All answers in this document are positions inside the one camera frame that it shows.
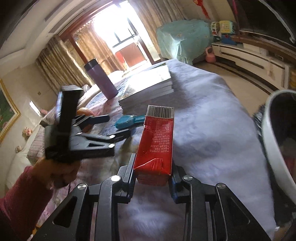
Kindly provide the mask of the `person's left hand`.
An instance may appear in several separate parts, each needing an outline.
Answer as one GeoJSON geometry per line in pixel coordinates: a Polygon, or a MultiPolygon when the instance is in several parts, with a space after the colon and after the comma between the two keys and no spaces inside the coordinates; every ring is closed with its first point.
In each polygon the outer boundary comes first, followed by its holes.
{"type": "Polygon", "coordinates": [[[80,165],[80,161],[71,164],[57,163],[43,157],[36,162],[31,170],[32,175],[50,190],[52,188],[59,189],[74,181],[80,165]]]}

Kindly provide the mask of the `red sleeved left forearm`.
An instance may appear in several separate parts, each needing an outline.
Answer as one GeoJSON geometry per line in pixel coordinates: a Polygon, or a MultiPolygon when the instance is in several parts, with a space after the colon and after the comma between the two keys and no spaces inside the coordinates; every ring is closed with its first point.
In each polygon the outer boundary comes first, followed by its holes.
{"type": "Polygon", "coordinates": [[[27,240],[52,198],[50,190],[27,166],[1,198],[1,240],[27,240]]]}

